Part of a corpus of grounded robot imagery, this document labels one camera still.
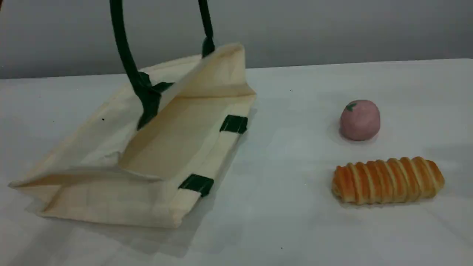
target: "bag handle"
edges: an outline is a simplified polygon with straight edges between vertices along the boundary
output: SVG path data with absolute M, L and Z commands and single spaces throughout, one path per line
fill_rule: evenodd
M 206 57 L 215 50 L 212 22 L 210 20 L 207 0 L 199 0 L 199 9 L 205 32 L 205 39 L 202 44 L 202 57 Z M 139 130 L 158 114 L 161 93 L 173 85 L 173 83 L 160 82 L 152 86 L 149 75 L 138 71 L 126 39 L 122 0 L 110 0 L 110 13 L 112 16 L 115 42 L 118 48 L 118 53 L 120 54 L 120 59 L 122 60 L 123 67 L 125 68 L 131 86 L 133 87 L 133 91 L 143 105 L 143 115 L 141 115 L 137 126 L 137 130 Z

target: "table surface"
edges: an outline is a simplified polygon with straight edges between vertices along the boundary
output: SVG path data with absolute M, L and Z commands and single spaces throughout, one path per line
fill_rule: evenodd
M 473 60 L 249 69 L 249 131 L 177 230 L 51 220 L 7 187 L 116 92 L 124 75 L 0 80 L 0 265 L 471 265 Z M 373 141 L 338 134 L 345 105 L 381 111 Z M 353 207 L 337 165 L 423 156 L 446 185 L 430 201 Z

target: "canvas tote bag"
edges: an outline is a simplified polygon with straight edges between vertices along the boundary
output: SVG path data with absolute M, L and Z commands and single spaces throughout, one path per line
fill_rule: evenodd
M 142 123 L 144 105 L 125 85 L 24 180 L 10 183 L 45 203 L 38 215 L 176 228 L 209 193 L 255 100 L 243 46 L 142 72 L 152 85 L 168 85 L 156 116 Z

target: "bread roll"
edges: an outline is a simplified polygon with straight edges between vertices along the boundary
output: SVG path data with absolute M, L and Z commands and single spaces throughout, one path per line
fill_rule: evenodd
M 433 161 L 402 157 L 337 166 L 332 191 L 346 203 L 385 204 L 432 198 L 444 184 Z

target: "steamed bun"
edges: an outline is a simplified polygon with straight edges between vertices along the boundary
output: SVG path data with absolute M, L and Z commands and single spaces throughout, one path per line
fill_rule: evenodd
M 379 109 L 368 100 L 350 102 L 340 117 L 340 130 L 344 137 L 354 141 L 373 138 L 381 126 Z

